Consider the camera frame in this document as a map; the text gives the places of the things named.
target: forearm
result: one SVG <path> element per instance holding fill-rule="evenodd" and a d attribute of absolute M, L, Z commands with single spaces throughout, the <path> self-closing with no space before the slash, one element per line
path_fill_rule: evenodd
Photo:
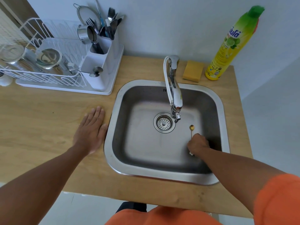
<path fill-rule="evenodd" d="M 72 147 L 0 188 L 0 224 L 38 224 L 85 156 Z"/>
<path fill-rule="evenodd" d="M 197 156 L 208 165 L 221 184 L 252 214 L 258 192 L 270 178 L 284 174 L 283 171 L 257 160 L 211 148 L 200 150 Z"/>

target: chrome faucet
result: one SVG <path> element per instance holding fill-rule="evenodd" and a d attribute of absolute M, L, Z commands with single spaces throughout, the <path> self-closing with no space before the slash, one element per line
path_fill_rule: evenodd
<path fill-rule="evenodd" d="M 167 56 L 163 64 L 164 77 L 166 81 L 167 93 L 171 106 L 171 116 L 177 123 L 181 118 L 179 112 L 182 108 L 181 90 L 175 80 L 179 57 L 176 55 Z"/>

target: orange shirt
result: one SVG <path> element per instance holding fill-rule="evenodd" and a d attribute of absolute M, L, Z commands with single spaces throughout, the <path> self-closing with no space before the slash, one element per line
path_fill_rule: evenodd
<path fill-rule="evenodd" d="M 283 174 L 270 179 L 254 203 L 255 225 L 300 224 L 300 178 Z M 111 217 L 107 225 L 221 225 L 205 212 L 158 206 L 149 212 L 124 209 Z"/>

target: lime illustration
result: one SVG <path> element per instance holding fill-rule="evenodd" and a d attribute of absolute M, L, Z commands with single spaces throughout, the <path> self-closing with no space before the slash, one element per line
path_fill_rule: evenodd
<path fill-rule="evenodd" d="M 234 45 L 234 38 L 229 37 L 227 39 L 226 43 L 227 43 L 228 46 L 233 46 Z"/>
<path fill-rule="evenodd" d="M 234 41 L 234 45 L 238 45 L 241 42 L 241 40 L 239 38 L 235 39 Z"/>

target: hand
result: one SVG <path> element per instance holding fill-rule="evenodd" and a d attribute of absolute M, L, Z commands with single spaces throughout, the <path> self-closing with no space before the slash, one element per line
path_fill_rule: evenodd
<path fill-rule="evenodd" d="M 94 153 L 103 143 L 107 124 L 103 124 L 105 111 L 98 106 L 82 119 L 73 138 L 73 147 L 86 151 L 86 155 Z"/>
<path fill-rule="evenodd" d="M 199 133 L 196 133 L 192 137 L 192 139 L 187 144 L 187 148 L 192 154 L 198 157 L 200 157 L 201 151 L 210 149 L 208 140 Z"/>

